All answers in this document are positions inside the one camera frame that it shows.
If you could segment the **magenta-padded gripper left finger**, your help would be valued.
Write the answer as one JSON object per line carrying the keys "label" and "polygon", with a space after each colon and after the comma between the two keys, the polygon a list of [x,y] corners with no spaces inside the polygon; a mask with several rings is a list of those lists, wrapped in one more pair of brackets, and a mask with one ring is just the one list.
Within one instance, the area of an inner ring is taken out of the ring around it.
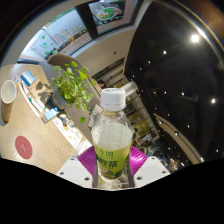
{"label": "magenta-padded gripper left finger", "polygon": [[69,158],[56,175],[84,188],[96,188],[98,167],[94,147],[91,146],[77,157]]}

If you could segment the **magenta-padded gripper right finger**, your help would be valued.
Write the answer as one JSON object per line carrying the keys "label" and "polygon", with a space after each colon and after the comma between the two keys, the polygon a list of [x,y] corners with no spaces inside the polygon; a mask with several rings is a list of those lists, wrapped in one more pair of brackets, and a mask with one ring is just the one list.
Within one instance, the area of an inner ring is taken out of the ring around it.
{"label": "magenta-padded gripper right finger", "polygon": [[143,187],[169,174],[170,172],[155,156],[148,157],[137,148],[130,148],[128,159],[130,188]]}

